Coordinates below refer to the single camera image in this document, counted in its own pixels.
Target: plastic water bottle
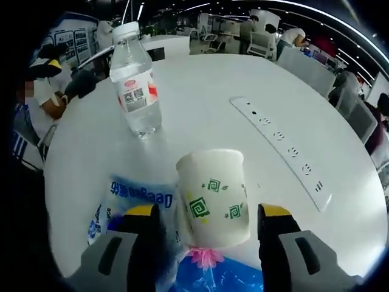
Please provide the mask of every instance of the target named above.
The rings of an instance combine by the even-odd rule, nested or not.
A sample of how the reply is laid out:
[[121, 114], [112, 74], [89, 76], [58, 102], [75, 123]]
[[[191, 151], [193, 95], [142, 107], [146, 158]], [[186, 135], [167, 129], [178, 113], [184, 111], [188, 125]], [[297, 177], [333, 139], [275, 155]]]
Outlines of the plastic water bottle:
[[138, 137], [146, 138], [162, 123], [153, 62], [138, 40], [137, 22], [119, 26], [112, 34], [115, 51], [109, 76], [130, 128]]

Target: desk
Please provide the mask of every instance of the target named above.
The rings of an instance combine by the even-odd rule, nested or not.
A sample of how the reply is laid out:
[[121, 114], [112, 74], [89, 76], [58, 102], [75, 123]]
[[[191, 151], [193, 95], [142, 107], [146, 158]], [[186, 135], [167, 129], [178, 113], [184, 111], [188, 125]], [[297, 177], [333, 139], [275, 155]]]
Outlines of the desk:
[[[52, 251], [64, 276], [80, 265], [110, 174], [173, 182], [181, 156], [211, 148], [244, 155], [252, 236], [226, 256], [260, 268], [256, 209], [262, 202], [289, 209], [302, 230], [310, 229], [335, 250], [347, 273], [367, 273], [387, 239], [384, 193], [359, 138], [325, 99], [288, 71], [249, 55], [195, 55], [158, 61], [153, 68], [163, 122], [150, 140], [131, 135], [109, 79], [71, 102], [53, 137], [44, 171], [46, 204]], [[324, 212], [230, 104], [234, 96], [250, 99], [311, 158], [332, 191]]]

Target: white chair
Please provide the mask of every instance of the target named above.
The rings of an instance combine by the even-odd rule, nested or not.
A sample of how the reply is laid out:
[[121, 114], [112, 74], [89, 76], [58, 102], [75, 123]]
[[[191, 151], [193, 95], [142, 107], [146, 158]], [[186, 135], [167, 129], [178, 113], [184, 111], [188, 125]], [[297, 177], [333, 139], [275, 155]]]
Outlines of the white chair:
[[248, 54], [258, 55], [267, 58], [270, 55], [271, 34], [267, 32], [251, 32], [250, 45], [247, 49]]
[[216, 41], [217, 38], [218, 38], [218, 35], [215, 35], [213, 33], [208, 33], [205, 35], [203, 40], [210, 43], [212, 41]]
[[190, 37], [191, 40], [200, 39], [200, 32], [194, 27], [186, 27], [184, 31], [177, 31], [177, 35], [184, 35], [186, 37]]
[[343, 90], [336, 109], [365, 144], [378, 124], [368, 107], [357, 94], [350, 90]]
[[202, 41], [211, 42], [217, 39], [218, 35], [215, 35], [213, 33], [208, 33], [205, 26], [201, 26], [201, 30], [199, 33], [200, 39]]
[[324, 98], [327, 98], [332, 90], [335, 75], [317, 60], [307, 57], [293, 47], [284, 47], [277, 65], [303, 80]]

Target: red label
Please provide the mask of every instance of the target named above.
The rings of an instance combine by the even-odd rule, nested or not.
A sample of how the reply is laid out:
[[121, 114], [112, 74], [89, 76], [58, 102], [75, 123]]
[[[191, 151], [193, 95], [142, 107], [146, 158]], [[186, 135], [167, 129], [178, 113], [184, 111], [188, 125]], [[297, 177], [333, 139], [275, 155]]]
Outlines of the red label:
[[133, 87], [135, 85], [136, 81], [133, 79], [130, 79], [124, 83], [124, 86], [126, 87]]

